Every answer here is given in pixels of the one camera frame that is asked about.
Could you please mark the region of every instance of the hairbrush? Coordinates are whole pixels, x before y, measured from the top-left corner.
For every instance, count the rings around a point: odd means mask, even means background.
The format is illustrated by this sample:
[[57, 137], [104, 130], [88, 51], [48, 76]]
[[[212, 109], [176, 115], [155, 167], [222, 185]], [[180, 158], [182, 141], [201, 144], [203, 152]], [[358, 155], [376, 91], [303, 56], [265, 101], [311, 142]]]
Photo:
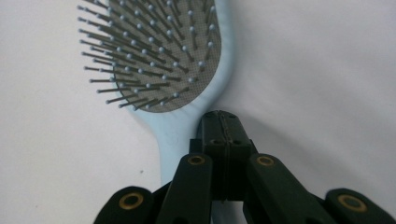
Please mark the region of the hairbrush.
[[199, 118], [225, 88], [233, 65], [233, 29], [227, 0], [85, 0], [78, 20], [92, 66], [118, 103], [155, 134], [162, 183], [189, 151]]

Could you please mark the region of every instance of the white background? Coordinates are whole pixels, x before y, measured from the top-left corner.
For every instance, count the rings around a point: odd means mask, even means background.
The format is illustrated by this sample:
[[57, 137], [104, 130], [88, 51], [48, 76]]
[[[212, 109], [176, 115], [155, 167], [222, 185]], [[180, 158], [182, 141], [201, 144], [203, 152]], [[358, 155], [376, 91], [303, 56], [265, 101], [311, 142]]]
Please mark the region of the white background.
[[[0, 223], [92, 223], [118, 189], [160, 186], [149, 128], [88, 83], [78, 4], [1, 1]], [[319, 197], [355, 189], [396, 217], [396, 2], [230, 4], [237, 61], [213, 108]]]

